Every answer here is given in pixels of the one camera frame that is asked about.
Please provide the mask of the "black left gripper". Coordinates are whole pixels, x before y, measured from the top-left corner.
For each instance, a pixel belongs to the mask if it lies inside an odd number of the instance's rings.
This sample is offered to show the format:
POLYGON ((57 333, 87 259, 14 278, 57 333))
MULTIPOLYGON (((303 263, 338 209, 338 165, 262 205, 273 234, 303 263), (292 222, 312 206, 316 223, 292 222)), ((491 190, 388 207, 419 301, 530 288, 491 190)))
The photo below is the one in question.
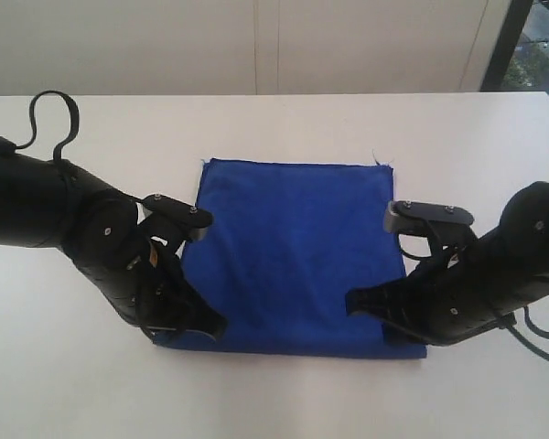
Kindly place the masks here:
POLYGON ((68 257, 120 318, 154 342, 187 333, 220 339, 227 319, 197 296, 177 255, 185 242, 143 199, 108 185, 80 187, 70 201, 68 257))

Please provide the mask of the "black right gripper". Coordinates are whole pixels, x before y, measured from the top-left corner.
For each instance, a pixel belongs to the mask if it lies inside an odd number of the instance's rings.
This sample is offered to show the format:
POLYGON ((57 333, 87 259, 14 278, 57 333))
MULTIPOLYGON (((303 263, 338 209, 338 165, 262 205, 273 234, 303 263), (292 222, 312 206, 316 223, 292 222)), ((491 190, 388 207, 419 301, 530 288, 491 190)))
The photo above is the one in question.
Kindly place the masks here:
POLYGON ((347 316, 380 321, 384 337, 449 346, 504 326, 515 311, 548 295, 549 233, 512 238, 495 228, 419 263, 406 280, 350 289, 345 308, 347 316))

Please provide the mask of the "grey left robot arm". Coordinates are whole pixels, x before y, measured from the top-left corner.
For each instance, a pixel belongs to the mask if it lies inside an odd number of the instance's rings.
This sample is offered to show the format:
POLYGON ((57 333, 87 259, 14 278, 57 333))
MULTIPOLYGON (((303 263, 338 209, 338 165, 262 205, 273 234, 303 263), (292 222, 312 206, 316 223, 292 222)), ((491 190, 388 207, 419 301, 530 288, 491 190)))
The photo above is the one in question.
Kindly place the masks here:
POLYGON ((212 222, 207 210, 161 194, 135 198, 67 160, 21 155, 0 136, 0 245, 59 250, 148 337, 225 332, 226 318, 188 282, 178 257, 212 222))

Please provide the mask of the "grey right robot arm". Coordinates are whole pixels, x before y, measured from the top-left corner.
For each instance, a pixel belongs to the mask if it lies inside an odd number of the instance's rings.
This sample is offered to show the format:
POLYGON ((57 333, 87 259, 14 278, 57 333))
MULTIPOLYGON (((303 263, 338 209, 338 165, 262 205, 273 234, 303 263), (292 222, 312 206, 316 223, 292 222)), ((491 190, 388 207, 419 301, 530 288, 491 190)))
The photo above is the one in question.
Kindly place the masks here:
POLYGON ((441 347, 512 326, 515 311, 549 296, 549 183, 517 192, 483 236, 473 222, 453 205, 390 202, 385 230, 426 239, 430 253, 405 277, 349 290, 348 316, 380 320, 390 338, 441 347))

